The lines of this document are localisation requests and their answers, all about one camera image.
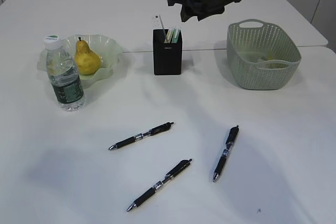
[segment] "black pen holder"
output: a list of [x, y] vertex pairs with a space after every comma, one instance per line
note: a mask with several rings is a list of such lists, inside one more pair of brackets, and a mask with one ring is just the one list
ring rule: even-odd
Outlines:
[[176, 43], [164, 43], [165, 37], [161, 29], [153, 30], [154, 74], [168, 76], [181, 74], [182, 66], [182, 34]]

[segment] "green label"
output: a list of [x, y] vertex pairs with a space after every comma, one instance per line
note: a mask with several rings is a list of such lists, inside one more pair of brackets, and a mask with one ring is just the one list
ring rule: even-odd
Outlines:
[[54, 88], [56, 98], [60, 103], [73, 103], [81, 99], [84, 95], [79, 77], [76, 81], [68, 85], [62, 87], [52, 85], [52, 87]]

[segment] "black pen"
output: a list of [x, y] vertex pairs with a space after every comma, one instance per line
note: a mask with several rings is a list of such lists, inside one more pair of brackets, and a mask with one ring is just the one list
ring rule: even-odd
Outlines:
[[159, 134], [161, 132], [165, 132], [165, 131], [168, 131], [170, 130], [171, 126], [173, 125], [174, 123], [165, 123], [165, 124], [162, 124], [158, 127], [155, 127], [147, 132], [144, 132], [144, 133], [140, 133], [138, 135], [135, 135], [135, 136], [132, 136], [124, 141], [121, 141], [121, 142], [118, 142], [116, 144], [113, 144], [109, 150], [112, 151], [112, 150], [116, 150], [116, 149], [119, 149], [121, 147], [124, 147], [128, 144], [132, 144], [136, 141], [139, 141], [139, 140], [142, 140], [144, 139], [145, 137], [148, 137], [148, 136], [154, 136], [156, 134]]
[[217, 167], [214, 171], [214, 177], [213, 177], [213, 182], [216, 182], [218, 180], [218, 178], [220, 177], [222, 170], [224, 168], [224, 165], [226, 163], [226, 160], [229, 157], [230, 151], [233, 147], [233, 145], [235, 144], [235, 140], [238, 134], [239, 128], [238, 125], [236, 127], [231, 128], [229, 136], [227, 137], [226, 140], [226, 147], [225, 150], [223, 150], [223, 153], [219, 159], [219, 162], [217, 164]]
[[190, 166], [192, 159], [182, 160], [179, 162], [171, 171], [169, 171], [162, 181], [157, 182], [154, 186], [149, 188], [143, 195], [137, 198], [127, 209], [127, 212], [134, 208], [140, 207], [142, 203], [152, 197], [157, 191], [162, 189], [162, 187], [168, 182], [175, 178], [178, 174], [184, 171], [188, 166]]

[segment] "bowl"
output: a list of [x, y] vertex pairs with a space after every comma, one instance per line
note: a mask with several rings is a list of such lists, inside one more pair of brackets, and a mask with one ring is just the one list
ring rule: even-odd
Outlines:
[[[114, 40], [104, 35], [82, 35], [75, 34], [63, 39], [63, 47], [67, 49], [72, 57], [76, 53], [76, 42], [78, 37], [85, 40], [90, 49], [94, 51], [101, 59], [100, 68], [93, 74], [80, 74], [79, 78], [83, 88], [88, 88], [98, 80], [107, 79], [113, 74], [113, 68], [118, 64], [118, 55], [123, 52], [121, 46]], [[47, 71], [46, 69], [47, 50], [44, 49], [39, 54], [37, 69]]]

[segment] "green basket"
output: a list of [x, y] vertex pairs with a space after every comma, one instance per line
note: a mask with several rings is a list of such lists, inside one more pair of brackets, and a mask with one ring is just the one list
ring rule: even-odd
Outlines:
[[[241, 27], [257, 22], [261, 27]], [[227, 59], [237, 83], [244, 89], [282, 88], [293, 76], [301, 54], [291, 38], [279, 26], [257, 19], [229, 25]]]

